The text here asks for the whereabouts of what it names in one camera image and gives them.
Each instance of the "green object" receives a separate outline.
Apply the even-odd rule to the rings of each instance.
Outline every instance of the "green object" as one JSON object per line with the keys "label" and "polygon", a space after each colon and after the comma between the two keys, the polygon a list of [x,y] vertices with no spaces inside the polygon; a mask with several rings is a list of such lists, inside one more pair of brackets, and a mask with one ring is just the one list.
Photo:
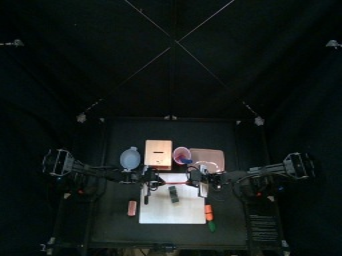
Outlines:
{"label": "green object", "polygon": [[215,222],[213,220],[209,221],[209,229],[210,229],[211,232],[215,232],[215,230],[217,230],[217,225],[215,225]]}

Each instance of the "black wall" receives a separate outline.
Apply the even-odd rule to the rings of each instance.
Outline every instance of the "black wall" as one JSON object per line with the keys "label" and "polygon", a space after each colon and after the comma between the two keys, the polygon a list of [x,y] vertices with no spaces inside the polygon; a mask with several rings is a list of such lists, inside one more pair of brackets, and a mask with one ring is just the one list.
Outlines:
{"label": "black wall", "polygon": [[341,60],[342,52],[332,50],[266,125],[274,162],[297,151],[317,160],[315,180],[294,184],[281,204],[286,238],[299,255],[342,253]]}
{"label": "black wall", "polygon": [[0,59],[0,255],[38,255],[56,212],[42,160],[71,145],[75,119],[3,49]]}

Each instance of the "orange object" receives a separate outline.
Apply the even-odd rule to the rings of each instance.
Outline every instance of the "orange object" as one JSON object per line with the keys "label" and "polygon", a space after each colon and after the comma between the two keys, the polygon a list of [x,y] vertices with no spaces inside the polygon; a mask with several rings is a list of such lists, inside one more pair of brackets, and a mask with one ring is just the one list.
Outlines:
{"label": "orange object", "polygon": [[206,220],[211,221],[214,220],[214,214],[213,214],[213,208],[210,204],[206,204],[205,206],[205,212],[206,212]]}
{"label": "orange object", "polygon": [[135,211],[136,211],[136,201],[130,201],[127,215],[131,217],[135,216]]}

